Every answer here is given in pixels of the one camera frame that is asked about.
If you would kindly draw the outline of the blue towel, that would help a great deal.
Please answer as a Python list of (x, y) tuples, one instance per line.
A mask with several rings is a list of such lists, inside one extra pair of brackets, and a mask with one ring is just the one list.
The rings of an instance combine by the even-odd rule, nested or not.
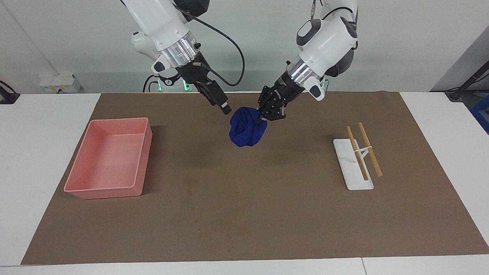
[(241, 107), (231, 117), (229, 137), (237, 147), (252, 147), (262, 139), (267, 126), (267, 120), (262, 120), (258, 110)]

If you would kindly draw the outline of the brown table mat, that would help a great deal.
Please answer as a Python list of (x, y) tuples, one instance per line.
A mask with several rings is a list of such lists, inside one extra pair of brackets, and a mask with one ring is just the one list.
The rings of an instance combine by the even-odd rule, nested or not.
[[(82, 200), (67, 168), (21, 264), (489, 254), (402, 96), (302, 95), (254, 147), (199, 94), (103, 94), (91, 120), (147, 117), (141, 196)], [(372, 190), (348, 190), (333, 145), (365, 148)]]

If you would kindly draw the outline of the wooden rack rod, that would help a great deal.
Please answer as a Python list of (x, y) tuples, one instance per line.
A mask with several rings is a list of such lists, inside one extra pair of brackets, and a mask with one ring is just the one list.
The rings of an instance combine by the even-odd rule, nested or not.
[(356, 161), (357, 161), (357, 163), (359, 165), (359, 168), (360, 168), (360, 172), (362, 174), (363, 179), (366, 181), (366, 180), (368, 180), (368, 174), (367, 174), (367, 170), (365, 168), (365, 165), (364, 165), (363, 158), (361, 156), (360, 150), (358, 148), (358, 145), (356, 143), (355, 138), (353, 137), (353, 133), (351, 131), (351, 127), (347, 126), (346, 129), (347, 129), (349, 141), (350, 141), (351, 146), (353, 148), (353, 153), (354, 153), (354, 155), (356, 157)]
[(372, 144), (368, 138), (368, 135), (367, 135), (367, 132), (365, 130), (365, 127), (363, 126), (362, 122), (358, 122), (358, 126), (360, 128), (360, 132), (361, 132), (361, 135), (362, 135), (362, 138), (363, 138), (363, 141), (367, 147), (367, 150), (369, 152), (369, 156), (370, 156), (370, 159), (372, 161), (372, 165), (374, 166), (374, 169), (376, 171), (376, 174), (378, 177), (381, 177), (383, 176), (383, 172), (381, 170), (381, 167), (379, 165), (379, 162), (377, 160), (377, 156), (375, 155), (374, 153), (374, 150), (373, 150), (373, 147), (372, 147)]

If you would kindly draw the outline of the black table clamp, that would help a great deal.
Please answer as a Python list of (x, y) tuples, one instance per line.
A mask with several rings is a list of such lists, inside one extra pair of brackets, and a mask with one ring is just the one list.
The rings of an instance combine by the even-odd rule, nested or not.
[(0, 80), (0, 104), (14, 104), (20, 95), (9, 84)]

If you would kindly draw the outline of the pink plastic bin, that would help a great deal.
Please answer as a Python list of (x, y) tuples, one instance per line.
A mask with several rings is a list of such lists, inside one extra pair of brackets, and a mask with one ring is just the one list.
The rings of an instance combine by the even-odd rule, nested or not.
[(63, 191), (84, 200), (141, 195), (152, 136), (147, 117), (91, 120)]

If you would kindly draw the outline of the white wall socket box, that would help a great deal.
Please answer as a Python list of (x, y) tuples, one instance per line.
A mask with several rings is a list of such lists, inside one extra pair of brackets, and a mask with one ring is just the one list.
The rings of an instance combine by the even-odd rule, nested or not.
[(73, 74), (42, 77), (39, 87), (47, 93), (71, 94), (79, 93), (83, 86)]

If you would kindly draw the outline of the blue crate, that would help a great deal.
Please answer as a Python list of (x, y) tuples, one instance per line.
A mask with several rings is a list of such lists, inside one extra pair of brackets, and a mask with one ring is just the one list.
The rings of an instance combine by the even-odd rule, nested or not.
[(489, 135), (489, 95), (470, 108), (470, 113)]

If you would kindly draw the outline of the white rack with wooden rods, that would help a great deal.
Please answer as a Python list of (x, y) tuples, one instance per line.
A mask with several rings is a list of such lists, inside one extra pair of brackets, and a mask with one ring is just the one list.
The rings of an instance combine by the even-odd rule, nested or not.
[(372, 146), (354, 150), (349, 139), (334, 139), (333, 145), (347, 189), (374, 189), (374, 184), (364, 160)]

